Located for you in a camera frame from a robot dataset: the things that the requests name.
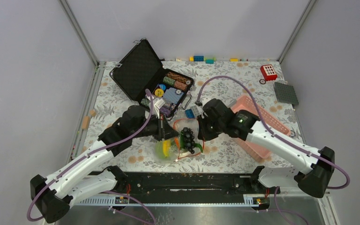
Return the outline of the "green toy cabbage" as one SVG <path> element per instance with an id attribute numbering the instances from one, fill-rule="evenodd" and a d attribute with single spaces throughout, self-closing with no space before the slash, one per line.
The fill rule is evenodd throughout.
<path id="1" fill-rule="evenodd" d="M 163 141 L 157 142 L 157 144 L 155 146 L 155 154 L 158 159 L 166 159 L 166 157 L 164 157 L 163 151 L 162 151 L 162 142 Z"/>

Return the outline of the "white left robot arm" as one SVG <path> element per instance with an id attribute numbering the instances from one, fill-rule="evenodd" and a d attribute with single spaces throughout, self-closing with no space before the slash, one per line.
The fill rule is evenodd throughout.
<path id="1" fill-rule="evenodd" d="M 105 191 L 124 191 L 127 181 L 117 166 L 94 178 L 88 179 L 87 175 L 131 147 L 135 138 L 151 136 L 166 141 L 178 135 L 165 116 L 155 115 L 155 109 L 146 115 L 143 107 L 130 106 L 84 153 L 46 177 L 37 174 L 30 180 L 32 202 L 27 219 L 54 223 L 79 201 Z"/>

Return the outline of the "yellow toy banana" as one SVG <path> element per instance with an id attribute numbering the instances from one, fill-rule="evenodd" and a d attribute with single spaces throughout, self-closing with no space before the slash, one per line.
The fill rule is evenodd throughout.
<path id="1" fill-rule="evenodd" d="M 171 141 L 170 140 L 164 140 L 162 142 L 162 151 L 163 151 L 163 155 L 164 157 L 169 157 L 170 156 L 170 148 L 171 148 Z"/>

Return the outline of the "clear zip bag orange zipper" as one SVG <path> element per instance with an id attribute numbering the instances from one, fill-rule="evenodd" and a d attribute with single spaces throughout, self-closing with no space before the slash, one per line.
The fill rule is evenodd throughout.
<path id="1" fill-rule="evenodd" d="M 175 131 L 179 132 L 177 137 L 165 141 L 159 141 L 155 144 L 154 156 L 162 163 L 166 162 L 179 162 L 186 158 L 193 158 L 201 155 L 205 149 L 205 142 L 199 140 L 198 130 L 199 125 L 197 119 L 179 119 L 173 123 Z M 193 133 L 192 149 L 186 148 L 186 137 L 182 131 L 187 128 Z"/>

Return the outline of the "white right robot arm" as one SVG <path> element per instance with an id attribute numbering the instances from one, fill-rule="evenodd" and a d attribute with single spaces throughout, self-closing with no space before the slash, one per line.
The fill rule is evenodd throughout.
<path id="1" fill-rule="evenodd" d="M 302 144 L 265 125 L 249 111 L 233 112 L 216 98 L 203 98 L 196 104 L 202 108 L 202 114 L 197 118 L 198 139 L 210 141 L 226 134 L 264 147 L 291 164 L 284 168 L 257 167 L 250 180 L 254 192 L 262 193 L 273 187 L 298 187 L 312 197 L 324 196 L 335 170 L 334 150 Z"/>

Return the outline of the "green toy chili pepper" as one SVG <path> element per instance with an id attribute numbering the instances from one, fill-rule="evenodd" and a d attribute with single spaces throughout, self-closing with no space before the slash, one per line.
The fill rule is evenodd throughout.
<path id="1" fill-rule="evenodd" d="M 198 148 L 200 150 L 201 153 L 203 153 L 203 146 L 199 143 L 195 144 L 195 147 Z"/>

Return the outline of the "dark toy grape bunch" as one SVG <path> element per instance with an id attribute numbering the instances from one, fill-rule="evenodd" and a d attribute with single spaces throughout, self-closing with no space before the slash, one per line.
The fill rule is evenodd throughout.
<path id="1" fill-rule="evenodd" d="M 190 128 L 184 127 L 180 132 L 180 148 L 191 154 L 195 154 L 194 138 L 194 132 Z"/>

